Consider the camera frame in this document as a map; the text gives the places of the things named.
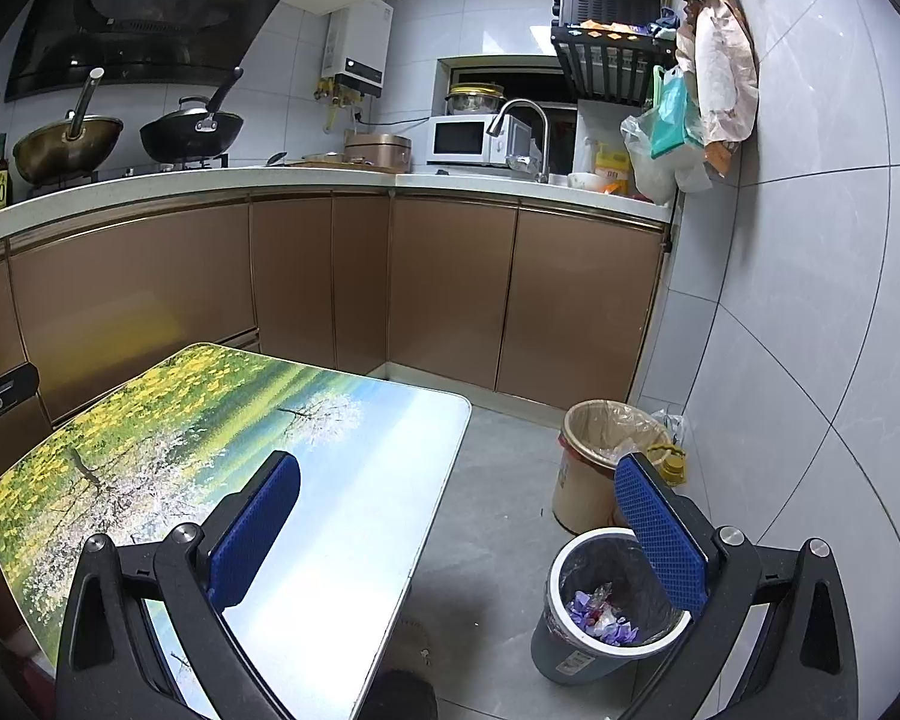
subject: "faucet spout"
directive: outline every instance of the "faucet spout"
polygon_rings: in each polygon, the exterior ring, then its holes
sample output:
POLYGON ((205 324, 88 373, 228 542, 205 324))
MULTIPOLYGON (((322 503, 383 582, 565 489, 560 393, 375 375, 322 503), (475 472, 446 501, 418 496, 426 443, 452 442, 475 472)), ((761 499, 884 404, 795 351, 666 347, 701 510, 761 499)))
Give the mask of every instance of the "faucet spout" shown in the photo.
POLYGON ((504 106, 493 118, 493 121, 490 122, 490 124, 487 124, 487 135, 490 135, 491 138, 500 137, 500 130, 504 125, 504 117, 511 108, 533 108, 533 110, 540 114, 540 119, 543 119, 543 155, 540 158, 540 161, 543 162, 543 164, 540 166, 540 173, 538 173, 538 175, 536 176, 536 180, 538 180, 541 184, 549 183, 550 119, 547 117, 547 114, 543 110, 543 108, 534 103, 533 100, 525 100, 525 98, 514 98, 513 100, 508 100, 506 103, 504 103, 504 106))

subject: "beige trash can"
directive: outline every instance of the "beige trash can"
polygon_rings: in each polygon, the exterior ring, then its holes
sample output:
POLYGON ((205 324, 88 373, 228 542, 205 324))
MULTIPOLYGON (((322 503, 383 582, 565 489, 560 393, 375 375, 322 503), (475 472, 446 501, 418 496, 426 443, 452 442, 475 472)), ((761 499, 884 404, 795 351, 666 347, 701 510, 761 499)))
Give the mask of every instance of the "beige trash can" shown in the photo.
MULTIPOLYGON (((573 406, 560 431, 563 458, 554 490, 554 517, 571 533, 626 527, 613 494, 617 461, 629 452, 669 445, 667 429, 648 413, 614 400, 586 400, 573 406)), ((660 470, 664 457, 653 459, 660 470)))

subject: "black glass range hood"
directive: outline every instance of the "black glass range hood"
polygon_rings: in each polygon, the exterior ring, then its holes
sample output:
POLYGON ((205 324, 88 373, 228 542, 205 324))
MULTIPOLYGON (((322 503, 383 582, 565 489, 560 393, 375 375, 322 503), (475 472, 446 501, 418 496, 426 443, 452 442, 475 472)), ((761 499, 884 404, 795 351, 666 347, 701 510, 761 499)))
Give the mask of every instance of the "black glass range hood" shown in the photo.
POLYGON ((7 100, 83 84, 218 85, 280 0, 34 0, 7 100))

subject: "white bowl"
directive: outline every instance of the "white bowl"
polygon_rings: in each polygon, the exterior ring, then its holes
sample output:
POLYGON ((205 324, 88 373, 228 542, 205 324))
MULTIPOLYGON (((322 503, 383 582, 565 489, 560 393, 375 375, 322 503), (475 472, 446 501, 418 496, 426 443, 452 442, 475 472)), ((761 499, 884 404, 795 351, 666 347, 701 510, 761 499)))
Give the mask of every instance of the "white bowl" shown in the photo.
POLYGON ((567 184, 571 189, 603 191, 608 183, 610 182, 605 175, 597 175, 595 172, 572 172, 567 176, 567 184))

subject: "wok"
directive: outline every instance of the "wok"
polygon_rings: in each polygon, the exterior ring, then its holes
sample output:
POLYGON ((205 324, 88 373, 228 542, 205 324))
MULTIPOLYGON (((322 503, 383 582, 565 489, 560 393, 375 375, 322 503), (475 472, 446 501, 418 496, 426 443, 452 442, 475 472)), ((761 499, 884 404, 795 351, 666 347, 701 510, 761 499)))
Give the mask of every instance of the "wok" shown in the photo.
POLYGON ((140 128, 144 150, 157 162, 173 164, 211 159, 223 154, 240 134, 244 120, 235 113, 221 111, 223 98, 244 71, 237 67, 212 98, 180 98, 180 109, 165 114, 140 128), (202 103, 183 108, 184 103, 202 103))
POLYGON ((34 129, 17 141, 13 159, 25 181, 42 186, 70 175, 88 175, 110 156, 124 123, 108 116, 86 114, 102 78, 103 68, 91 70, 77 108, 68 111, 66 119, 34 129))

